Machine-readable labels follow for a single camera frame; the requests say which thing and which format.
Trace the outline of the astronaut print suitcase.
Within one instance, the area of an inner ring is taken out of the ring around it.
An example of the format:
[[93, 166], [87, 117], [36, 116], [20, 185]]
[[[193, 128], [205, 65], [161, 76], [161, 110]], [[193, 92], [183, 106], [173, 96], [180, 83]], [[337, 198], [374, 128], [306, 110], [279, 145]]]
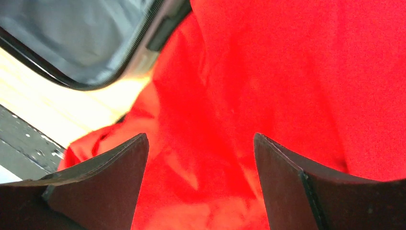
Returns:
[[78, 91], [149, 72], [188, 0], [3, 0], [0, 46], [47, 80]]

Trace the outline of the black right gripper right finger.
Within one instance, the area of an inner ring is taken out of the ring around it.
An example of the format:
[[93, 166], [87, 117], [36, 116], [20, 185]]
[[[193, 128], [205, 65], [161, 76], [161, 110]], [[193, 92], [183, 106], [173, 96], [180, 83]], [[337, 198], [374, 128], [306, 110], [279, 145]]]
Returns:
[[267, 136], [255, 160], [272, 230], [403, 230], [406, 182], [379, 182], [331, 169]]

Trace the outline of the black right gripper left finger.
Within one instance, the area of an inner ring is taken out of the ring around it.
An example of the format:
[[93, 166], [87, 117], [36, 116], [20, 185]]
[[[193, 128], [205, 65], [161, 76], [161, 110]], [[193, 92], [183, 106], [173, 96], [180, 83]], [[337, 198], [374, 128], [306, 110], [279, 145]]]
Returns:
[[129, 230], [149, 151], [141, 133], [39, 180], [0, 186], [3, 230]]

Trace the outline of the red garment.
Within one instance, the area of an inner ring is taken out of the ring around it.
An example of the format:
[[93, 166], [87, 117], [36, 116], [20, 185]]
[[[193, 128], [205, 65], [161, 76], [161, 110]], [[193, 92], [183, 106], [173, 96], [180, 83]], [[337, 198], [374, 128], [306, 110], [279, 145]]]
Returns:
[[406, 176], [403, 0], [193, 0], [123, 122], [70, 144], [59, 169], [139, 133], [134, 230], [267, 230], [262, 133], [356, 176]]

